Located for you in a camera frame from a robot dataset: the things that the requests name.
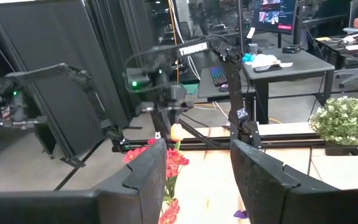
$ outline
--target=rgb keyboard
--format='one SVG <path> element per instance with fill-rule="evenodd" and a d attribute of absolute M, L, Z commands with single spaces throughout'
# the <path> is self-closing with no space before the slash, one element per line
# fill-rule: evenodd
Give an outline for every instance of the rgb keyboard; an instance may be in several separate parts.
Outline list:
<path fill-rule="evenodd" d="M 209 68 L 209 71 L 211 72 L 215 87 L 227 83 L 226 73 L 224 72 L 222 65 L 213 65 L 211 68 Z"/>

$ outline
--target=plant pot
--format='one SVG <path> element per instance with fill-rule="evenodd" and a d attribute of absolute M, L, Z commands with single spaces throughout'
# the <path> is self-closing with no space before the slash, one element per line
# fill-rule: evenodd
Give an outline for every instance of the plant pot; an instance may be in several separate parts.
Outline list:
<path fill-rule="evenodd" d="M 354 148 L 341 147 L 339 144 L 326 142 L 326 156 L 348 156 Z"/>

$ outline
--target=computer monitor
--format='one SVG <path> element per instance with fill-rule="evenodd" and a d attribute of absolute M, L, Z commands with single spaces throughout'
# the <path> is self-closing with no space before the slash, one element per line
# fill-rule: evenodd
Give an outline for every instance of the computer monitor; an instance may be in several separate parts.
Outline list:
<path fill-rule="evenodd" d="M 279 34 L 292 34 L 297 0 L 252 1 L 251 27 Z"/>

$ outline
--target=cup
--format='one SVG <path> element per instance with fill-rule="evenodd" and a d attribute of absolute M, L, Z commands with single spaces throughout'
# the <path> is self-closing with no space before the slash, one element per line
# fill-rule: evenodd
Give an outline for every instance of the cup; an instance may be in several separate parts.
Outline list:
<path fill-rule="evenodd" d="M 249 44 L 249 53 L 253 56 L 258 54 L 259 46 L 258 44 Z"/>

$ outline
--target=purple flower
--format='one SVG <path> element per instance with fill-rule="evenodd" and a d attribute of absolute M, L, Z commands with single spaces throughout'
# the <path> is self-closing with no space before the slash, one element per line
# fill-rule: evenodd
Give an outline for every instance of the purple flower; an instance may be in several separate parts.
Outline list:
<path fill-rule="evenodd" d="M 247 219 L 247 218 L 249 218 L 249 215 L 248 215 L 247 211 L 238 210 L 235 212 L 234 217 L 237 217 L 240 219 Z"/>

